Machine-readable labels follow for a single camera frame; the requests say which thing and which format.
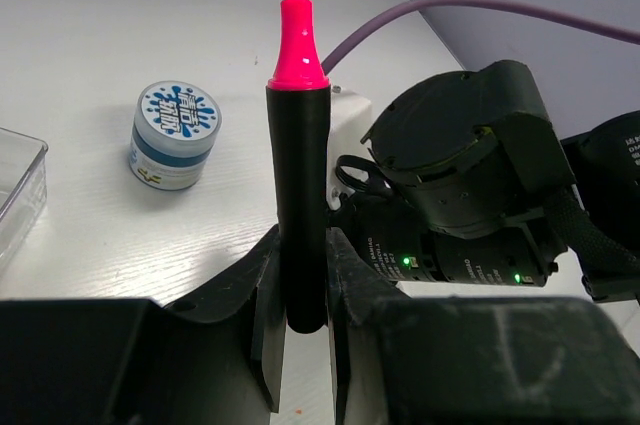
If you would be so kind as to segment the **blue paint jar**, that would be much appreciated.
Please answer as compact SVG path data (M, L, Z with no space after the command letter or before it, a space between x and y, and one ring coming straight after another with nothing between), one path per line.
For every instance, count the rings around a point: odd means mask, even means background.
M129 166L146 185L179 191L201 177L221 128L215 100L201 88L161 81L140 94L132 126Z

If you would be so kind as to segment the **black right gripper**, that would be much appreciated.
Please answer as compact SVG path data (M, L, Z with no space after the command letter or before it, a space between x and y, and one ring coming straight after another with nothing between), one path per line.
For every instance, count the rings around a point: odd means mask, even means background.
M391 281L541 287L566 243L547 201L575 177L530 69L500 60L428 78L343 155L330 215Z

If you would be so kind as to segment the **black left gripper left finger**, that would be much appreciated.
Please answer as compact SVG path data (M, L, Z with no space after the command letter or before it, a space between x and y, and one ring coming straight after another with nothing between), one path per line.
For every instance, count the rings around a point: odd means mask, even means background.
M285 317L279 235L168 306L150 299L6 300L5 424L266 424Z

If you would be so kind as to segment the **pink tip black highlighter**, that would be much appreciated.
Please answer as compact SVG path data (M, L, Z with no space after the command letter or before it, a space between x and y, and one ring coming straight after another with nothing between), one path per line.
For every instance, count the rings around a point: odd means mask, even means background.
M311 0L282 0L277 64L266 103L289 327L325 323L326 173L330 81L318 57Z

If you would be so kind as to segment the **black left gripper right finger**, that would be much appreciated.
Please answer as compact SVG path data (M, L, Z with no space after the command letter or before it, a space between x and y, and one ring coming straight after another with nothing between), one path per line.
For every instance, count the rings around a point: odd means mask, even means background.
M635 424L639 359L570 297L412 298L327 233L339 424Z

